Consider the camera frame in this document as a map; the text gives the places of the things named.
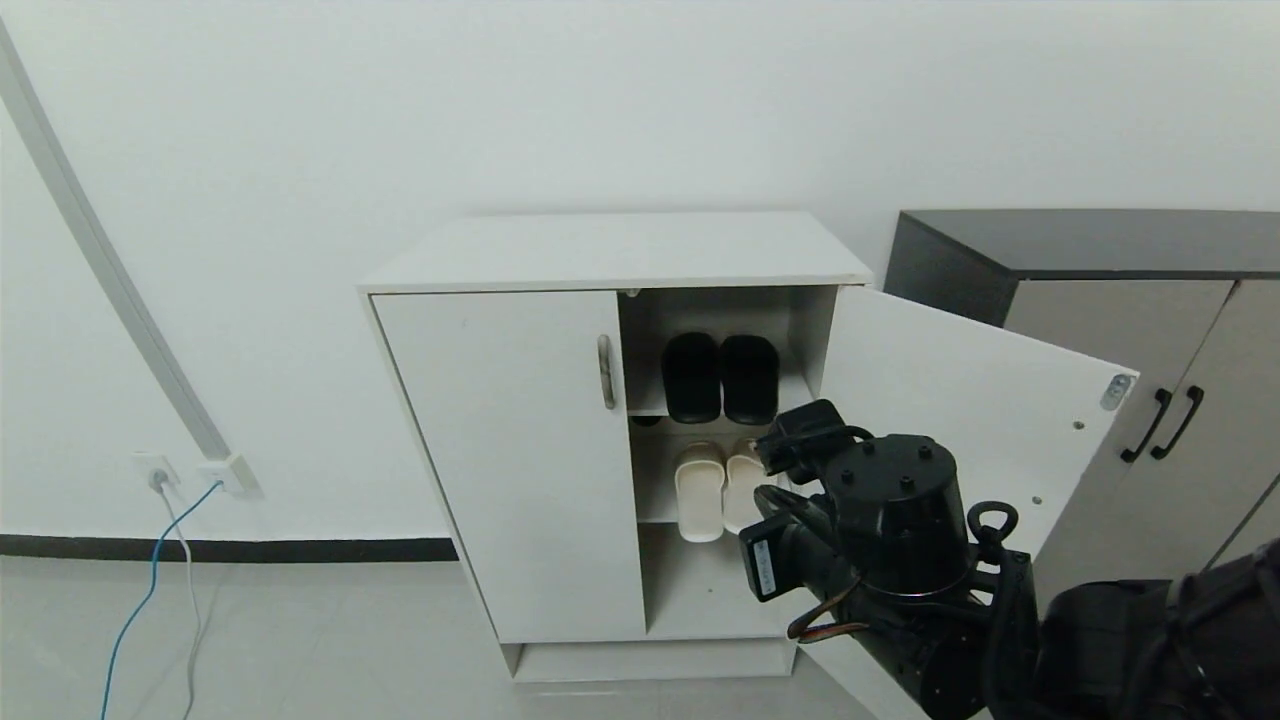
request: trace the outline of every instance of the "slipper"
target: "slipper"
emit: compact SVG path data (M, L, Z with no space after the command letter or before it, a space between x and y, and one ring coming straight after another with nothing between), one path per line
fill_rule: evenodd
M778 414L778 351L754 334L724 338L719 348L724 416L740 425L768 425Z
M724 529L735 536L744 528L763 520L755 507L755 488L771 486L773 478L764 474L764 465L751 450L751 441L740 439L733 455L724 464L728 483L724 486Z
M676 523L689 542L712 542L724 532L721 491L724 460L713 442L690 443L676 456Z
M716 341L707 333L684 333L662 351L662 386L667 414L677 423L719 418L719 368Z

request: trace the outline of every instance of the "black cabinet top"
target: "black cabinet top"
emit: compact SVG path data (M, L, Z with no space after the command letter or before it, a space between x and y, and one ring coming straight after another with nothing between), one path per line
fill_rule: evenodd
M1280 213L909 210L902 215L1027 279L1280 278Z

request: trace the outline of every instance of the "white slipper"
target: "white slipper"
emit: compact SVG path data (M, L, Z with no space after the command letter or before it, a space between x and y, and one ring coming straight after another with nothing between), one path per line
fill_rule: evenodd
M712 542L724 532L721 491L724 456L713 442L690 443L676 456L676 521L689 542Z
M744 528L763 520L753 496L755 488L773 484L773 479L764 474L764 465L748 439L733 446L733 455L724 464L724 470L728 474L728 484L724 486L724 529L736 536Z

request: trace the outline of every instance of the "white wall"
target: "white wall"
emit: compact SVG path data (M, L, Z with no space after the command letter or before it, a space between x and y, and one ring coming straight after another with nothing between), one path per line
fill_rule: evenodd
M882 269L901 208L1280 209L1277 5L0 13L266 492L223 498L197 537L444 534L352 286L447 217L799 206ZM192 480L198 454L0 129L0 529L148 536L161 511L125 452L168 452Z

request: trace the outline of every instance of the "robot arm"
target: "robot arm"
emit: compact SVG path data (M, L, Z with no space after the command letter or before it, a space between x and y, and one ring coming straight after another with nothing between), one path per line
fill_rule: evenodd
M1172 641L1151 651L1149 638L1172 637L1169 628L1190 630L1190 594L1178 596L1169 610L1167 580L1091 583L1059 596L1042 628L1030 557L1005 547L1016 510L984 501L965 512L955 459L932 438L874 437L845 425L835 406L819 400L778 415L756 452L768 474L785 473L797 486L818 480L824 491L806 498L758 488L764 519L739 536L758 600L805 587L819 601L791 624L788 637L808 643L852 635L933 720L964 720L984 706L996 720L1164 717L1146 710L1151 697L1162 697L1144 679L1156 661L1138 655L1165 657ZM1004 515L1000 525L983 524L995 514ZM1280 564L1280 551L1275 556ZM979 561L1000 571L986 573ZM1233 565L1222 573L1240 575ZM1254 579L1263 577L1257 568L1275 577L1275 565L1254 562L1248 582L1235 585L1257 591L1265 583ZM1193 583L1176 584L1187 593ZM991 596L989 605L980 593ZM1219 598L1219 614L1239 596ZM1143 623L1139 610L1152 597L1161 615ZM1275 648L1280 600L1271 610ZM827 612L835 621L814 626ZM1208 682L1198 664L1183 665L1196 673L1189 687L1197 706L1231 708L1222 683ZM1275 673L1280 659L1265 665ZM1134 694L1146 700L1130 700ZM1280 717L1276 710L1258 716Z

